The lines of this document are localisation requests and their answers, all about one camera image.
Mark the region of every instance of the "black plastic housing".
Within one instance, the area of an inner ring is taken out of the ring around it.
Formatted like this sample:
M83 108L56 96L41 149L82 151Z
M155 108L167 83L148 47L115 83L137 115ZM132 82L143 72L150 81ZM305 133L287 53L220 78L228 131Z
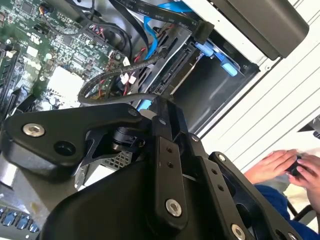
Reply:
M268 58L286 58L309 25L287 0L210 0Z

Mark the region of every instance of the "hand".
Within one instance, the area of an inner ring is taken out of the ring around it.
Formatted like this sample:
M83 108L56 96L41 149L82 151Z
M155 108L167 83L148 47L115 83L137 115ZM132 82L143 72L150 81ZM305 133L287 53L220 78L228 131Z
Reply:
M307 196L313 209L320 214L320 158L314 155L305 154L298 163L305 168L298 166L296 169L301 176L289 175L290 183L306 188Z
M278 150L270 153L244 175L252 184L261 183L285 174L285 170L296 160L297 150Z

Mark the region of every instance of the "metal mesh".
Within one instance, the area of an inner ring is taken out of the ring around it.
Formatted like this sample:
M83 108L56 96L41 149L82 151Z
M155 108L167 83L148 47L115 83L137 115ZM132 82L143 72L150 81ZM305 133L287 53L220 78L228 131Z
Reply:
M131 158L132 152L122 151L118 156L114 158L105 159L102 162L102 165L113 170L119 170L130 164Z

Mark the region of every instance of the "chip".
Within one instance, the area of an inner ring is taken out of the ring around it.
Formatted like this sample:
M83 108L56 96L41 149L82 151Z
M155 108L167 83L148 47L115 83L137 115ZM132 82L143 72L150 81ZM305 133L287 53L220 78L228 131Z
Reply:
M25 11L27 14L31 14L32 8L33 8L33 6L32 6L30 3L26 2L26 1L24 1L24 2L22 3L21 9L22 9L23 11Z
M49 66L52 66L52 65L54 64L54 62L51 61L51 60L48 60L48 61L46 62L46 64L48 64Z
M21 63L21 62L17 62L16 65L15 65L15 67L16 67L17 69L21 68L21 67L22 67L22 63Z
M36 58L38 55L38 50L33 48L32 46L28 46L28 48L26 49L26 53Z
M65 45L70 46L71 43L72 43L72 37L70 37L70 36L64 36L64 37L63 37L63 42L64 42Z

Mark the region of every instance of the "black ribbon cable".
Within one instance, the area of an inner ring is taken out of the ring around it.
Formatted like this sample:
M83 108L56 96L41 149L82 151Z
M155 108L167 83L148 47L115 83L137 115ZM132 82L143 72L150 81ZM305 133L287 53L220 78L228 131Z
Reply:
M118 3L116 0L109 0L109 2L114 6L114 8L121 13L124 18L133 26L133 28L136 30L136 32L140 35L142 40L144 41L147 50L149 51L149 39L146 35L145 30L143 27L139 24L139 22L135 19L135 17L132 16L132 14L120 3Z
M198 22L181 13L170 11L141 0L114 0L127 9L162 22L177 24L191 32L197 30Z

